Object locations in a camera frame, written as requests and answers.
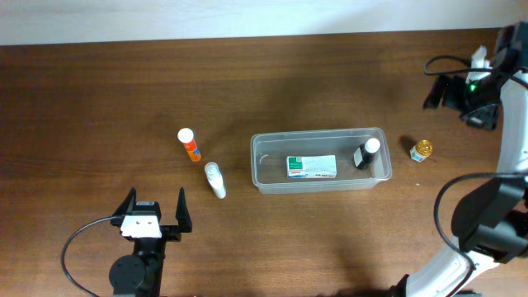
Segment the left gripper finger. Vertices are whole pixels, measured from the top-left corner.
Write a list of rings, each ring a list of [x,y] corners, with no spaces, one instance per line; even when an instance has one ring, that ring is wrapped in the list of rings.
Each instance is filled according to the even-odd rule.
[[[126,215],[132,211],[136,202],[136,190],[132,187],[126,198],[117,207],[113,216]]]
[[[186,205],[185,190],[183,187],[180,188],[177,200],[177,210],[175,218],[178,222],[178,228],[181,233],[191,233],[193,226],[191,216]]]

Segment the dark bottle white cap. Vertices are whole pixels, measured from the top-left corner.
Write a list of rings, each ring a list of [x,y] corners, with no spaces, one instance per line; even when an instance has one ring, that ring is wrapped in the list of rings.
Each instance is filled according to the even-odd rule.
[[[369,166],[380,149],[380,141],[377,138],[370,138],[361,144],[353,154],[353,162],[357,169],[363,170]]]

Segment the white green medicine box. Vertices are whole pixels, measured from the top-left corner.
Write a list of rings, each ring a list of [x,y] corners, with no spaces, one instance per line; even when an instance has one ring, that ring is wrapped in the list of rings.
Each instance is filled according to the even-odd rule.
[[[334,178],[337,175],[337,161],[334,155],[288,156],[286,167],[288,178]]]

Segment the small jar gold lid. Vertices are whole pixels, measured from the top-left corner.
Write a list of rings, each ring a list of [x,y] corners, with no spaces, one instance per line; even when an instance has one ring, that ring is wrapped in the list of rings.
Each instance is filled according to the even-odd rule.
[[[416,162],[423,162],[433,153],[433,146],[429,140],[417,142],[410,150],[410,158]]]

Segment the clear plastic container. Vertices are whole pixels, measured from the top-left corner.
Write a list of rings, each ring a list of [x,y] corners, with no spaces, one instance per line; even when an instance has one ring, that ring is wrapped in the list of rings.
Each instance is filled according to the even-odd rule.
[[[354,157],[369,139],[380,147],[359,169]],[[393,173],[384,131],[375,127],[255,134],[250,149],[252,181],[262,194],[368,190]]]

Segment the orange tablet tube white cap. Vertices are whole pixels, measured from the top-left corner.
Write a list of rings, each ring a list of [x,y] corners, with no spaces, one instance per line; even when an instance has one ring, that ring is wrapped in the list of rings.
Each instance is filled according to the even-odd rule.
[[[201,154],[194,139],[194,132],[189,128],[182,128],[178,131],[177,138],[183,144],[191,161],[199,162]]]

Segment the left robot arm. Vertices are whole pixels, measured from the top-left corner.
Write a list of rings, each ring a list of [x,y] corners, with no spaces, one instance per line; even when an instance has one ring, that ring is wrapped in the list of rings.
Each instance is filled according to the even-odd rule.
[[[179,190],[175,218],[176,224],[161,224],[162,213],[156,201],[136,200],[131,189],[116,209],[111,225],[120,229],[120,235],[134,244],[133,252],[117,259],[111,266],[109,282],[114,296],[159,296],[166,244],[179,242],[184,233],[192,231],[192,222],[186,206],[185,190]]]

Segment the white calamine lotion bottle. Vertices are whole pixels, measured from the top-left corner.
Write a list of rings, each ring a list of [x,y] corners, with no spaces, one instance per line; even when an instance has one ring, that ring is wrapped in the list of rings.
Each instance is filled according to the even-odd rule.
[[[219,199],[224,199],[227,195],[224,179],[217,163],[207,163],[205,165],[205,175],[214,194]]]

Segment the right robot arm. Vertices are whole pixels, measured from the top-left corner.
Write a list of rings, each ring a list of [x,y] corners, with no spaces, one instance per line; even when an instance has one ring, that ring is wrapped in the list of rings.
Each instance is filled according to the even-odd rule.
[[[526,21],[502,28],[492,58],[486,55],[480,47],[463,60],[463,69],[423,70],[436,79],[424,108],[448,106],[467,125],[483,130],[494,130],[503,119],[500,156],[495,172],[466,174],[440,189],[433,219],[445,246],[425,267],[392,286],[390,296],[461,296],[480,274],[527,256],[527,214],[516,209],[527,202]],[[455,207],[448,238],[439,219],[442,197],[455,184],[480,178],[485,183]]]

